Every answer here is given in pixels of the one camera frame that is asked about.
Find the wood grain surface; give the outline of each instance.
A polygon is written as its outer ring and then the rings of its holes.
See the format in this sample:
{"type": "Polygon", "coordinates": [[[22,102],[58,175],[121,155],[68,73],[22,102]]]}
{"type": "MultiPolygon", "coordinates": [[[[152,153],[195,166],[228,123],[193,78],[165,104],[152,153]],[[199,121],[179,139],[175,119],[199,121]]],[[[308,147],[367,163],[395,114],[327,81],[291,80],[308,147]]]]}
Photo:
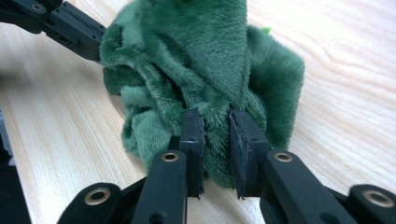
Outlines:
{"type": "MultiPolygon", "coordinates": [[[[104,26],[127,3],[70,1],[104,26]]],[[[396,2],[248,0],[248,22],[297,52],[306,72],[290,151],[326,186],[396,193],[396,2]]],[[[55,223],[96,182],[145,175],[120,141],[123,107],[101,66],[44,34],[0,24],[0,106],[33,223],[55,223]]],[[[189,223],[263,223],[258,199],[205,183],[189,223]]]]}

